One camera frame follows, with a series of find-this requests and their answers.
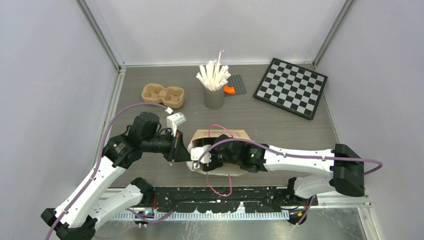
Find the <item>pink paper gift bag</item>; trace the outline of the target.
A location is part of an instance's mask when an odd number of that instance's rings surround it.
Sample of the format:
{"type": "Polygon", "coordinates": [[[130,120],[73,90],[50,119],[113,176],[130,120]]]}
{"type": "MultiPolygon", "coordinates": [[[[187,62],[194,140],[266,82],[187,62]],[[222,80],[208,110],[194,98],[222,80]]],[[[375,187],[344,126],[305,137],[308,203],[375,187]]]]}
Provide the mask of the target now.
{"type": "Polygon", "coordinates": [[[227,129],[219,124],[212,124],[209,129],[198,129],[187,147],[190,154],[187,167],[205,175],[206,183],[215,195],[227,198],[233,193],[232,177],[245,174],[240,165],[248,144],[246,140],[250,139],[243,129],[227,129]],[[213,187],[210,176],[228,177],[228,192],[213,187]]]}

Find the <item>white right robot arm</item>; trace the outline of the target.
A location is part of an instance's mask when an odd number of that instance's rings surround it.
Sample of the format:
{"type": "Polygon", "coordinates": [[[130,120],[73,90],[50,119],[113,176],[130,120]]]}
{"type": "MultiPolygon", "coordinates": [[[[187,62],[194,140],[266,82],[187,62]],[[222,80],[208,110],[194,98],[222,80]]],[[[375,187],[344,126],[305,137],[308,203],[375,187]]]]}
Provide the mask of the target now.
{"type": "Polygon", "coordinates": [[[213,164],[239,166],[249,173],[293,171],[307,173],[292,177],[285,198],[291,205],[317,194],[336,191],[349,197],[365,194],[365,170],[362,158],[349,146],[335,144],[333,149],[296,150],[280,148],[225,134],[214,138],[212,145],[198,157],[196,166],[209,157],[213,164]]]}

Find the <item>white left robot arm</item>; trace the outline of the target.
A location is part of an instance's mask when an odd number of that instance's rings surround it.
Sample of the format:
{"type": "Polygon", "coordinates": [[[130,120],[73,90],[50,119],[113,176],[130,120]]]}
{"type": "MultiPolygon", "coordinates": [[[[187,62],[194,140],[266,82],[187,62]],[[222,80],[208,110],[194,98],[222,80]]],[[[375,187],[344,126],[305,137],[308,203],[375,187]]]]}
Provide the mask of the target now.
{"type": "Polygon", "coordinates": [[[110,138],[100,162],[77,189],[58,207],[47,208],[41,214],[51,232],[61,240],[90,240],[105,222],[121,211],[152,204],[155,189],[141,177],[106,201],[98,203],[98,200],[143,153],[162,154],[170,163],[190,161],[183,133],[177,129],[185,121],[181,112],[173,113],[166,118],[167,127],[159,129],[159,116],[142,112],[124,133],[110,138]]]}

